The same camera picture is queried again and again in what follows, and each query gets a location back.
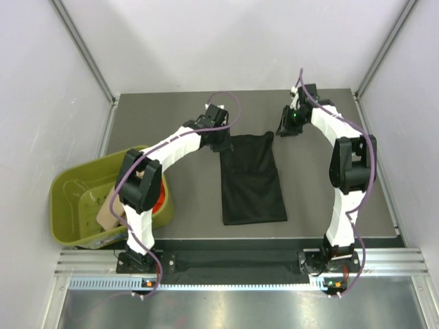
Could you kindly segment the black t shirt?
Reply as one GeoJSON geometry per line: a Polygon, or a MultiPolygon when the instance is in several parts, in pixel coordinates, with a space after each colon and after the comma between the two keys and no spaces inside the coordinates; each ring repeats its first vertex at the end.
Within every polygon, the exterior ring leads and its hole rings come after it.
{"type": "Polygon", "coordinates": [[[287,221],[273,141],[271,131],[233,136],[233,148],[220,153],[224,225],[287,221]]]}

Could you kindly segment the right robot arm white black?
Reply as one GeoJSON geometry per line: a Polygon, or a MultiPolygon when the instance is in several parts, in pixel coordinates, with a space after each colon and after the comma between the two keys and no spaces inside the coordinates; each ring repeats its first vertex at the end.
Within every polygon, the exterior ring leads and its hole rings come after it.
{"type": "Polygon", "coordinates": [[[358,212],[376,179],[377,140],[345,119],[330,100],[320,99],[316,85],[295,85],[289,93],[292,100],[283,108],[276,135],[298,136],[306,124],[311,124],[333,148],[329,180],[335,199],[320,248],[320,263],[326,270],[336,271],[354,259],[358,212]]]}

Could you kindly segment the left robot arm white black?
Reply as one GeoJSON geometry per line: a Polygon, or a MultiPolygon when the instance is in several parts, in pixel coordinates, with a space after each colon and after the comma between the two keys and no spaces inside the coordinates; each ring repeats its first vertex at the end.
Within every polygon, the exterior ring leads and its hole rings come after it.
{"type": "Polygon", "coordinates": [[[151,270],[156,262],[152,252],[152,210],[161,195],[163,173],[183,157],[205,146],[212,151],[231,147],[228,111],[211,103],[196,120],[189,120],[169,137],[142,150],[129,149],[115,183],[116,199],[123,205],[128,229],[126,257],[139,271],[151,270]]]}

